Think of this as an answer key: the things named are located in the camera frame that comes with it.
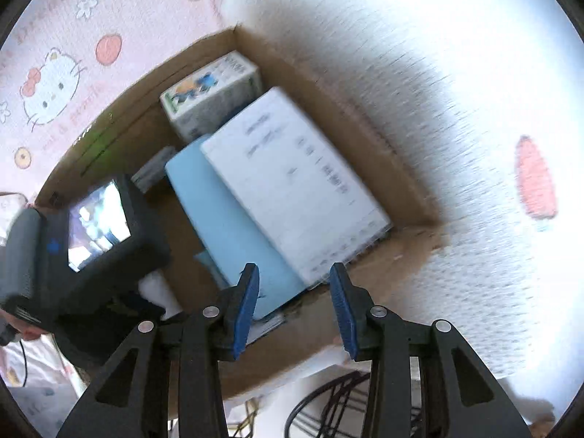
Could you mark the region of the white spiral notebook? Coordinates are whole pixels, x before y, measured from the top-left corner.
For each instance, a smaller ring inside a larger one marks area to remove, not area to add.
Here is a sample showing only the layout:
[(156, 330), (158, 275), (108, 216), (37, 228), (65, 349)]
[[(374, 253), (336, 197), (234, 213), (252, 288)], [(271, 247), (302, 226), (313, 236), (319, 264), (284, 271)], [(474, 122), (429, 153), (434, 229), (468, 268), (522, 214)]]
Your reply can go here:
[(392, 222), (313, 121), (273, 87), (201, 146), (306, 287), (348, 263)]

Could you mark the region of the light blue book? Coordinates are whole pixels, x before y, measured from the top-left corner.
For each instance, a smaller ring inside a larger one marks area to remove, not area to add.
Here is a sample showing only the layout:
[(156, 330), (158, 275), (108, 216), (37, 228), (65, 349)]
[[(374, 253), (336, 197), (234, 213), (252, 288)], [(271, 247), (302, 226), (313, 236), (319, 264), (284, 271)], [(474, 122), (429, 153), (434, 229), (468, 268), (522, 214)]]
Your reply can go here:
[(192, 141), (165, 165), (186, 216), (228, 285), (246, 264), (260, 271), (253, 318), (261, 320), (297, 297), (304, 283), (247, 214), (202, 152), (207, 138)]

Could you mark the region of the cardboard box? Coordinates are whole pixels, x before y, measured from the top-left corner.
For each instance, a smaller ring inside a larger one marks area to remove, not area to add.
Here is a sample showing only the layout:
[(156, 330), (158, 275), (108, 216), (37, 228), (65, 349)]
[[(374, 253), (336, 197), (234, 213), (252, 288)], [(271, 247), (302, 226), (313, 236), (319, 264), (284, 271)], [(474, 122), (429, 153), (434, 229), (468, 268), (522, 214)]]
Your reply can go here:
[(206, 146), (228, 186), (292, 269), (309, 285), (283, 325), (221, 368), (228, 399), (253, 396), (298, 375), (338, 338), (322, 286), (341, 261), (352, 281), (386, 304), (441, 245), (438, 213), (393, 149), (313, 74), (244, 27), (206, 36), (123, 92), (68, 149), (36, 197), (63, 207), (108, 176), (135, 172), (177, 143), (160, 93), (214, 59), (238, 51), (315, 125), (293, 134), (287, 116), (229, 123)]

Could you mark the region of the green white panda box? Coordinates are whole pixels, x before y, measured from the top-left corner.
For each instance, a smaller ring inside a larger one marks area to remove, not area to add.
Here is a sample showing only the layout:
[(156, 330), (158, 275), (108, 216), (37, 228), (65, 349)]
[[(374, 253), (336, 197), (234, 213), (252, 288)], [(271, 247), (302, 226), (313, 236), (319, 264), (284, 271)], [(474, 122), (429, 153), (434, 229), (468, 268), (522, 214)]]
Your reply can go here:
[(185, 143), (217, 131), (263, 93), (260, 69), (231, 51), (160, 95), (171, 127)]

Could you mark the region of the pink Hello Kitty mat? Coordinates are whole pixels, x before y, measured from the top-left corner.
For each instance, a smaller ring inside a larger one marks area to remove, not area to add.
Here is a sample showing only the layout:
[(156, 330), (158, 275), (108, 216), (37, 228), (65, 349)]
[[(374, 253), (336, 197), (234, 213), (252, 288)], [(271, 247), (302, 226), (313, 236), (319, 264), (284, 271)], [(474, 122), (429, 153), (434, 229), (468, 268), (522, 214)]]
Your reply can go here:
[(1, 187), (74, 182), (115, 100), (237, 26), (331, 88), (406, 174), (442, 240), (385, 280), (405, 318), (451, 320), (531, 420), (583, 384), (583, 0), (7, 0)]

